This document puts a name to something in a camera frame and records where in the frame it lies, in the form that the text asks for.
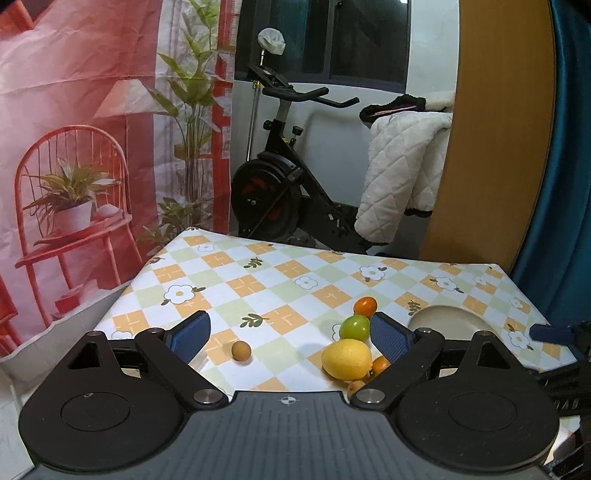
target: lemon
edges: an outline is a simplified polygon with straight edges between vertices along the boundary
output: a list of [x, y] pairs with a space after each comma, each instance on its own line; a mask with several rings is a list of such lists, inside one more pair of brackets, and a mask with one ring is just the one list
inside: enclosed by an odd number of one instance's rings
[[324, 349], [322, 366], [339, 380], [358, 380], [371, 369], [371, 352], [359, 340], [342, 339]]

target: crosshair logo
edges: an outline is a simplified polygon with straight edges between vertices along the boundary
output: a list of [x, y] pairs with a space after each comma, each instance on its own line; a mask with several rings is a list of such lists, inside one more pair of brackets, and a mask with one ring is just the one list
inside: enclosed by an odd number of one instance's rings
[[294, 403], [296, 403], [297, 401], [300, 401], [300, 400], [292, 397], [291, 395], [286, 395], [285, 397], [279, 398], [278, 401], [280, 401], [281, 403], [283, 403], [284, 405], [287, 405], [289, 407], [290, 405], [293, 405]]

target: white wall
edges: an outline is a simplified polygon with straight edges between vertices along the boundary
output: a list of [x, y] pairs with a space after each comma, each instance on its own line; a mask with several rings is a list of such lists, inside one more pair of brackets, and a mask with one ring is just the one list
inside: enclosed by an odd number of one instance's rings
[[[458, 0], [412, 0], [407, 92], [425, 96], [430, 92], [455, 90], [458, 48]], [[306, 92], [325, 85], [296, 83], [294, 86], [296, 90]], [[359, 111], [367, 105], [389, 103], [399, 94], [342, 85], [326, 86], [330, 89], [327, 98], [344, 101], [358, 96], [360, 103], [342, 110], [314, 102], [293, 104], [285, 133], [291, 135], [293, 125], [303, 127], [304, 134], [296, 143], [296, 150], [310, 170], [333, 200], [359, 205], [370, 140], [369, 129], [359, 120]], [[250, 83], [235, 82], [230, 145], [232, 172], [246, 159], [252, 95]], [[264, 149], [267, 138], [262, 123], [275, 116], [278, 105], [278, 100], [261, 96], [252, 149], [254, 155]], [[419, 244], [422, 234], [414, 232], [424, 232], [425, 229], [413, 225], [412, 232], [407, 232], [406, 236], [416, 238]]]

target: flower pattern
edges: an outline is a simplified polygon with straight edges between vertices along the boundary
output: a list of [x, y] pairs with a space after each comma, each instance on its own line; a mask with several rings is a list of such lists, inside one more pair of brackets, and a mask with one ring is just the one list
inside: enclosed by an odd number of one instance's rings
[[523, 304], [515, 297], [510, 299], [509, 303], [511, 303], [511, 306], [516, 308], [517, 310], [521, 310], [523, 308]]
[[295, 280], [295, 284], [302, 287], [304, 290], [311, 290], [318, 286], [318, 282], [310, 277], [300, 277]]
[[386, 276], [386, 267], [361, 267], [359, 271], [366, 281], [381, 280]]
[[119, 330], [111, 333], [111, 340], [128, 340], [133, 338], [133, 334], [131, 332], [120, 332]]
[[530, 340], [519, 330], [515, 330], [514, 332], [509, 332], [509, 338], [511, 343], [519, 348], [528, 348], [530, 345]]
[[164, 294], [164, 301], [160, 305], [166, 305], [168, 302], [175, 305], [193, 300], [195, 294], [205, 290], [205, 287], [192, 287], [191, 285], [171, 285], [168, 292]]
[[213, 252], [216, 249], [214, 244], [201, 244], [197, 246], [197, 251], [201, 253]]
[[437, 286], [439, 288], [443, 288], [447, 291], [454, 291], [457, 288], [457, 285], [454, 282], [452, 282], [451, 278], [436, 277], [435, 281], [437, 282]]
[[342, 323], [333, 325], [333, 341], [338, 342], [340, 340], [339, 330]]

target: small orange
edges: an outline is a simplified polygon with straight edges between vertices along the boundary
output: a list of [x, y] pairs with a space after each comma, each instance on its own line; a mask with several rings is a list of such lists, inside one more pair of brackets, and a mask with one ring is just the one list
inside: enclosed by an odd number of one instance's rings
[[355, 315], [363, 315], [370, 320], [376, 310], [378, 310], [378, 302], [373, 297], [363, 297], [353, 305], [353, 313]]
[[371, 366], [371, 373], [375, 377], [376, 375], [379, 375], [384, 370], [386, 370], [389, 366], [390, 362], [388, 362], [383, 355], [379, 356], [377, 357], [377, 359], [374, 360]]

